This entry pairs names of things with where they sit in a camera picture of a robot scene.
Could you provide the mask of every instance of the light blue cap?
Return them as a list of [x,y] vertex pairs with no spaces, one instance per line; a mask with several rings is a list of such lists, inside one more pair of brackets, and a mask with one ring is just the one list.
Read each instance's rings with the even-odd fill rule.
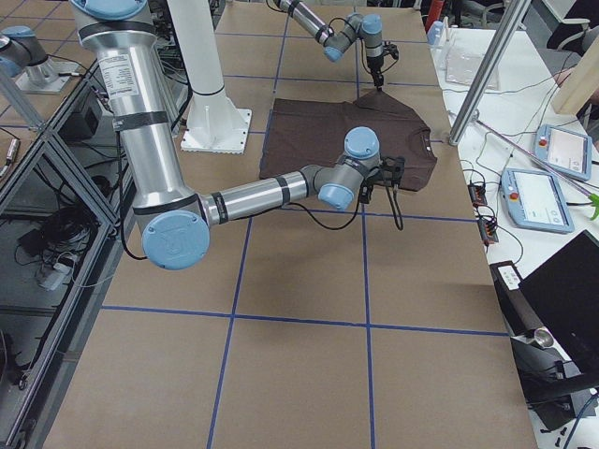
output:
[[345,135],[345,152],[356,159],[376,155],[379,147],[378,137],[366,126],[358,126]]
[[31,28],[25,25],[9,26],[2,30],[2,34],[8,37],[35,37],[36,34]]
[[327,56],[332,63],[336,63],[342,58],[343,53],[334,47],[325,47],[325,56]]
[[318,199],[336,210],[346,210],[354,199],[354,193],[340,184],[325,184],[320,188]]
[[19,75],[22,69],[13,61],[0,56],[0,70],[6,73],[8,77],[13,78]]
[[383,31],[383,22],[378,14],[369,14],[364,16],[362,21],[362,30],[368,35],[376,35]]
[[138,14],[147,0],[70,0],[86,14],[103,21],[124,21]]
[[160,268],[184,269],[204,257],[210,245],[210,231],[197,214],[170,210],[148,223],[142,244],[148,259]]

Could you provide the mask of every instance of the white desk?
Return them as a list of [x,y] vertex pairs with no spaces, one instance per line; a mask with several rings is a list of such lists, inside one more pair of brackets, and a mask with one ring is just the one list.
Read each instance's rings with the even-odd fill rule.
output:
[[[486,51],[494,31],[453,29],[451,33],[455,33],[455,37],[451,39],[454,48],[462,48],[468,54],[482,54]],[[514,35],[502,61],[499,63],[498,73],[499,90],[487,90],[478,106],[482,122],[489,124],[504,135],[515,135],[523,131],[532,131],[531,134],[511,137],[512,140],[519,142],[527,150],[532,148],[534,132],[542,123],[559,125],[568,123],[564,127],[584,133],[582,126],[576,121],[576,117],[558,115],[553,111],[551,105],[547,107],[543,115],[545,104],[555,94],[557,88],[553,78],[551,78],[551,74],[525,32],[516,32]],[[442,64],[437,64],[437,76],[439,84],[444,89],[444,100],[447,109],[457,113],[466,96],[465,92],[468,87],[447,82],[446,71],[443,69]],[[525,89],[518,93],[491,94],[516,91],[539,82],[538,86]],[[459,151],[460,159],[470,161],[470,163],[474,164],[474,169],[482,172],[487,182],[498,181],[498,176],[479,165],[476,162],[477,157],[478,162],[482,163],[482,165],[499,173],[502,172],[506,165],[508,167],[537,168],[527,157],[518,152],[514,152],[513,157],[510,158],[511,148],[491,134],[488,135],[487,144],[484,146],[485,134],[486,131],[477,124],[470,125],[460,141]],[[470,163],[462,162],[463,167],[466,169],[472,168]],[[471,174],[472,172],[468,171],[464,173],[467,181],[470,180]],[[474,174],[473,181],[480,181],[480,177]],[[596,169],[593,171],[589,183],[594,185],[599,184],[599,173]],[[563,182],[561,186],[568,202],[586,202],[586,198],[570,186],[565,185]],[[596,237],[599,236],[599,220],[592,222],[589,219],[592,216],[591,207],[571,207],[570,213],[576,230],[571,234],[560,235],[514,227],[513,222],[507,215],[503,200],[498,196],[498,184],[487,186],[487,198],[489,204],[497,212],[499,225],[514,233],[522,242],[524,254],[518,263],[518,269],[523,277],[534,271],[583,229],[588,229]],[[518,243],[501,229],[498,233],[500,242],[490,245],[487,253],[489,263],[510,259],[516,261],[520,254]],[[541,434],[538,429],[543,425],[535,413],[531,413],[531,419],[535,424],[535,434],[539,447],[553,447],[557,437],[560,436],[559,430],[551,434]],[[599,418],[583,419],[578,426],[575,437],[570,441],[569,447],[597,447],[598,445]]]

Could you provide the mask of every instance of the metal pole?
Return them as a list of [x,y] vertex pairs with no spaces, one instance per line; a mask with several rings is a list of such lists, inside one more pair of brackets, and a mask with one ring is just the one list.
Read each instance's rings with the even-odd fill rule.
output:
[[504,17],[499,24],[499,29],[493,36],[493,40],[489,44],[489,48],[485,53],[475,79],[470,86],[470,90],[461,105],[458,117],[453,123],[451,133],[449,134],[449,143],[457,145],[460,142],[461,136],[466,130],[466,126],[470,122],[478,103],[485,93],[490,76],[504,55],[505,49],[509,45],[512,35],[518,29],[518,26],[524,16],[524,13],[531,4],[531,0],[514,0],[505,11]]
[[0,69],[0,94],[3,94],[10,105],[19,112],[30,128],[39,131],[44,120],[33,107],[21,89]]

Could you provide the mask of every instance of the computer monitor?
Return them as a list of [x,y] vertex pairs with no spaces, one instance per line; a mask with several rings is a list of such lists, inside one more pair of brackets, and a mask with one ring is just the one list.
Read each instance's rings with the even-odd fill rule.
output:
[[519,288],[580,371],[599,370],[599,241],[581,232]]

